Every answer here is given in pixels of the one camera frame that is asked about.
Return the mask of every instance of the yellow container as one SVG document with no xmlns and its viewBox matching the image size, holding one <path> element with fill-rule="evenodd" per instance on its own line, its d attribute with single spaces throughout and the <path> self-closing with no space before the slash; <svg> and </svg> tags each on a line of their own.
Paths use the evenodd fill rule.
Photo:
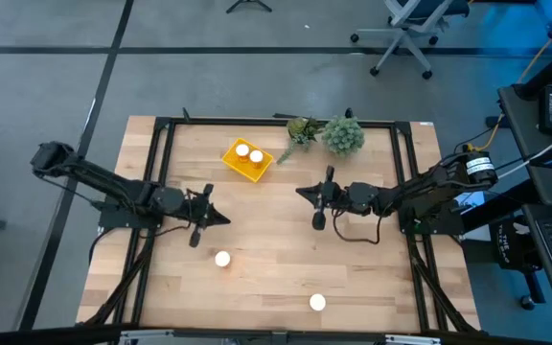
<svg viewBox="0 0 552 345">
<path fill-rule="evenodd" d="M 260 168 L 255 168 L 253 166 L 253 163 L 248 162 L 241 162 L 238 158 L 238 155 L 236 154 L 236 147 L 240 144 L 246 144 L 250 147 L 250 151 L 253 150 L 259 150 L 264 154 L 264 161 Z M 256 146 L 250 144 L 249 142 L 245 141 L 242 138 L 238 138 L 234 145 L 229 148 L 227 153 L 225 153 L 224 156 L 222 156 L 222 162 L 225 163 L 229 168 L 235 170 L 238 173 L 241 173 L 242 175 L 246 176 L 249 180 L 253 182 L 259 181 L 261 176 L 265 173 L 267 170 L 267 167 L 271 164 L 271 162 L 274 160 L 274 157 L 272 157 L 271 154 L 265 152 L 262 149 L 257 148 Z"/>
</svg>

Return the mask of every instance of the gray floor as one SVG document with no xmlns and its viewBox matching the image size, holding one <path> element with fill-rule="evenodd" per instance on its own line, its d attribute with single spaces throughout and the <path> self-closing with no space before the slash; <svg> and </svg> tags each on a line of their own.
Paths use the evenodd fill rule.
<svg viewBox="0 0 552 345">
<path fill-rule="evenodd" d="M 233 0 L 136 0 L 123 46 L 349 47 L 352 30 L 382 27 L 388 15 L 374 0 L 266 2 L 273 13 L 242 5 L 226 15 Z M 0 46 L 109 46 L 123 5 L 111 0 L 31 0 L 22 5 L 0 0 Z M 541 16 L 533 7 L 475 4 L 471 9 L 470 17 L 450 20 L 440 47 L 538 48 L 545 41 Z M 496 89 L 513 83 L 530 59 L 429 56 L 434 77 L 425 81 L 412 57 L 391 57 L 374 79 L 368 70 L 379 58 L 118 55 L 87 156 L 113 168 L 129 115 L 180 115 L 183 106 L 198 117 L 281 112 L 329 118 L 352 107 L 362 119 L 432 121 L 447 153 L 483 130 L 485 116 L 498 114 Z M 0 232 L 0 331 L 16 325 L 59 196 L 55 187 L 31 176 L 29 160 L 43 141 L 77 144 L 104 61 L 104 55 L 0 55 L 0 217 L 9 222 Z M 535 70 L 547 62 L 541 58 Z M 518 156 L 510 132 L 499 131 L 491 153 L 496 164 Z M 524 175 L 509 176 L 495 189 L 503 191 Z M 69 219 L 36 320 L 39 328 L 72 325 L 81 299 L 98 213 L 76 199 Z M 522 276 L 487 264 L 482 247 L 472 245 L 467 251 L 483 329 L 552 340 L 546 278 L 541 276 L 549 303 L 521 310 Z"/>
</svg>

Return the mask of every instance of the wooden tabletop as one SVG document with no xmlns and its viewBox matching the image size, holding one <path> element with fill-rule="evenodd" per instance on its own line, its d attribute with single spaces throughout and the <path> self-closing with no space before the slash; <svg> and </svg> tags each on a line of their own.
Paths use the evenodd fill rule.
<svg viewBox="0 0 552 345">
<path fill-rule="evenodd" d="M 142 178 L 154 117 L 129 118 L 116 173 Z M 412 123 L 419 170 L 440 159 L 431 123 Z M 397 215 L 381 223 L 380 243 L 340 240 L 326 212 L 324 231 L 311 227 L 312 206 L 295 193 L 323 181 L 335 167 L 340 186 L 362 181 L 393 187 L 397 177 L 387 129 L 365 128 L 365 145 L 352 157 L 329 154 L 313 143 L 283 165 L 272 165 L 258 183 L 227 168 L 220 158 L 237 138 L 279 157 L 288 144 L 281 126 L 177 125 L 167 185 L 202 191 L 215 185 L 211 201 L 231 219 L 208 228 L 197 248 L 190 231 L 159 237 L 154 246 L 141 325 L 163 328 L 291 330 L 335 332 L 417 332 L 419 321 L 410 261 Z M 402 161 L 409 177 L 403 137 Z M 155 163 L 158 175 L 159 160 Z M 344 236 L 376 236 L 377 218 L 345 214 L 338 219 Z M 173 218 L 164 229 L 182 224 Z M 78 320 L 92 316 L 118 284 L 127 253 L 129 229 L 116 229 L 97 245 L 89 268 Z M 441 285 L 452 303 L 478 327 L 468 270 L 461 248 L 449 237 L 432 237 Z M 215 265 L 220 250 L 231 254 L 226 268 Z M 321 293 L 327 307 L 313 311 L 310 296 Z M 135 287 L 126 303 L 130 318 Z M 436 328 L 430 292 L 425 287 L 430 325 Z"/>
</svg>

